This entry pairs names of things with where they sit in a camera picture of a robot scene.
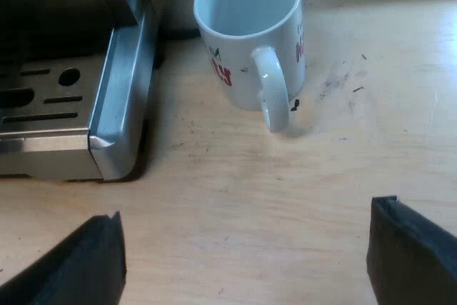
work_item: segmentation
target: small debris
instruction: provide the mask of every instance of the small debris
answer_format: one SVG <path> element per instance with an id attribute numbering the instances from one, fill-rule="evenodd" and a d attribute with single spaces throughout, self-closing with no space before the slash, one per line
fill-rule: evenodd
<path id="1" fill-rule="evenodd" d="M 173 144 L 171 148 L 178 148 L 179 146 L 183 146 L 184 142 L 178 143 L 178 144 Z"/>
<path id="2" fill-rule="evenodd" d="M 300 99 L 295 99 L 295 104 L 293 105 L 291 111 L 297 111 L 298 105 L 300 105 Z"/>

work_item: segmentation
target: printed text on mug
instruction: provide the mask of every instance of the printed text on mug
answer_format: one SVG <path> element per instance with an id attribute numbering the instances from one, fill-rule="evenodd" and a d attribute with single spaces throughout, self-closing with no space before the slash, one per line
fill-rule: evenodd
<path id="1" fill-rule="evenodd" d="M 217 64 L 214 59 L 211 59 L 213 63 L 214 71 L 216 72 L 217 76 L 226 83 L 227 86 L 231 86 L 231 79 L 230 79 L 230 70 L 222 67 L 220 64 Z"/>

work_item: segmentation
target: drip tray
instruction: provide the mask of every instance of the drip tray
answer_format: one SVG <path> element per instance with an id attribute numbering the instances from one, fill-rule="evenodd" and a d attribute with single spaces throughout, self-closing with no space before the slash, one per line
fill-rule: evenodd
<path id="1" fill-rule="evenodd" d="M 136 161 L 154 60 L 152 10 L 104 49 L 17 64 L 0 56 L 0 175 L 120 179 Z"/>

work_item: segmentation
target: dark stain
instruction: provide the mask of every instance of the dark stain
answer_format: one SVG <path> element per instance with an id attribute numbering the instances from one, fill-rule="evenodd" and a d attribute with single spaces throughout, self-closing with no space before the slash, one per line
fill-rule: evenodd
<path id="1" fill-rule="evenodd" d="M 351 114 L 354 113 L 354 105 L 355 103 L 353 103 L 352 101 L 348 102 L 349 111 L 351 112 Z"/>
<path id="2" fill-rule="evenodd" d="M 178 144 L 173 144 L 171 148 L 178 148 L 179 146 L 183 146 L 184 142 L 178 143 Z"/>

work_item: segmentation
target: mug rim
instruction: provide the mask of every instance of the mug rim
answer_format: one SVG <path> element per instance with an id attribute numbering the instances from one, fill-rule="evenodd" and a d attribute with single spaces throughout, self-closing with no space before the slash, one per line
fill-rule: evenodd
<path id="1" fill-rule="evenodd" d="M 285 15 L 285 17 L 283 17 L 280 21 L 278 21 L 274 25 L 272 25 L 272 26 L 270 26 L 270 27 L 268 27 L 268 28 L 266 28 L 266 29 L 264 29 L 262 31 L 254 32 L 253 34 L 247 34 L 247 35 L 222 34 L 221 32 L 218 32 L 218 31 L 213 30 L 212 28 L 210 28 L 200 18 L 200 14 L 199 14 L 198 9 L 197 9 L 197 1 L 198 0 L 194 0 L 194 17 L 195 17 L 195 20 L 197 21 L 197 24 L 202 29 L 204 29 L 205 31 L 208 31 L 211 35 L 219 37 L 221 39 L 252 39 L 252 38 L 267 34 L 267 33 L 271 32 L 273 30 L 276 30 L 278 27 L 283 25 L 286 21 L 288 21 L 292 17 L 292 15 L 295 12 L 295 10 L 297 10 L 297 7 L 300 4 L 301 0 L 294 0 L 291 10 L 287 13 L 287 15 Z"/>

